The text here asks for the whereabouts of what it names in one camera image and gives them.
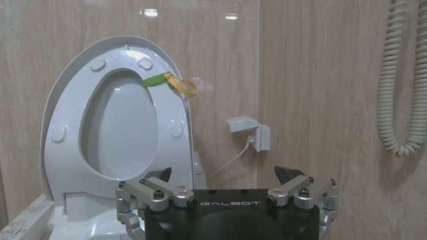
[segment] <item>white cable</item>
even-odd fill
[[[398,157],[415,153],[427,134],[427,0],[419,1],[415,80],[409,137],[398,142],[394,129],[394,96],[398,59],[406,20],[406,0],[391,0],[386,43],[378,84],[378,134],[385,148]]]
[[[250,137],[247,138],[246,145],[244,145],[244,148],[243,148],[242,152],[239,152],[239,154],[238,154],[219,169],[216,169],[216,170],[211,173],[211,175],[207,177],[208,180],[210,180],[219,172],[222,172],[222,170],[223,170],[224,168],[227,168],[227,166],[228,166],[230,164],[232,164],[232,162],[242,156],[242,154],[248,150],[250,145],[251,145],[251,143],[252,143],[254,141],[255,141],[254,136],[250,136]]]

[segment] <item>marble wall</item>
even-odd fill
[[[146,9],[156,9],[158,17],[147,17]],[[230,134],[226,119],[258,116],[258,24],[258,0],[0,0],[0,169],[10,219],[42,193],[50,89],[76,54],[107,37],[152,40],[183,76],[199,78],[191,117],[207,174],[240,152],[246,138]],[[250,152],[210,185],[255,187],[255,165]]]
[[[397,134],[409,131],[418,0],[409,0],[397,84]],[[273,132],[260,187],[273,167],[341,185],[334,240],[421,240],[427,229],[427,151],[409,159],[378,138],[377,91],[390,0],[260,1],[259,118]]]

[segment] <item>toilet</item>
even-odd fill
[[[99,41],[62,72],[40,137],[50,239],[130,239],[116,219],[116,187],[150,171],[171,168],[170,183],[207,187],[188,100],[168,83],[144,86],[164,73],[182,78],[166,52],[135,36]]]

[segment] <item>toilet seat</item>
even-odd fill
[[[142,83],[166,72],[180,78],[163,50],[134,36],[95,43],[67,66],[40,141],[43,190],[58,205],[72,193],[114,199],[120,181],[168,167],[170,181],[194,188],[188,102],[167,83]]]

